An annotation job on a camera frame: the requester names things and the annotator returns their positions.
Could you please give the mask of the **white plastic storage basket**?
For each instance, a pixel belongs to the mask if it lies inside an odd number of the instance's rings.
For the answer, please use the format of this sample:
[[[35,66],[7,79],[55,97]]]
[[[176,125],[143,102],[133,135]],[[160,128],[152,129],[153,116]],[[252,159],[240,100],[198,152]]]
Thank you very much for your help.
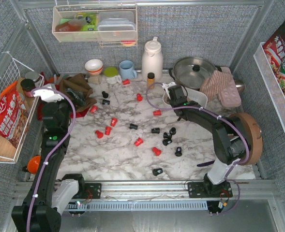
[[[204,93],[187,87],[183,89],[183,93],[187,95],[188,102],[194,101],[204,108],[207,106],[208,97]]]

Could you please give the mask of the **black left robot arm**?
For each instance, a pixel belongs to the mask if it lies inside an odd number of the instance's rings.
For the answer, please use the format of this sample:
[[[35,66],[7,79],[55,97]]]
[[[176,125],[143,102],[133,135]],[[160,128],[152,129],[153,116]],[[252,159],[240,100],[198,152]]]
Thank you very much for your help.
[[[73,108],[61,100],[45,103],[42,108],[46,131],[41,144],[40,164],[32,186],[20,206],[14,206],[11,217],[19,232],[58,232],[61,215],[70,200],[84,190],[82,175],[65,179],[54,189],[60,164],[66,154]]]

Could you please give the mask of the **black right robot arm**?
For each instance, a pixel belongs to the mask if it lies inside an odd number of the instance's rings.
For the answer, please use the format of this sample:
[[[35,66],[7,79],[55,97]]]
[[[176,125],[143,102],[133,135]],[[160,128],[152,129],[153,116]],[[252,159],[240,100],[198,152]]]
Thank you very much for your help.
[[[187,101],[180,85],[165,89],[168,102],[176,115],[186,121],[200,125],[212,134],[216,160],[204,176],[204,189],[207,194],[219,191],[236,164],[244,163],[250,157],[244,126],[241,120],[216,115],[194,101]]]

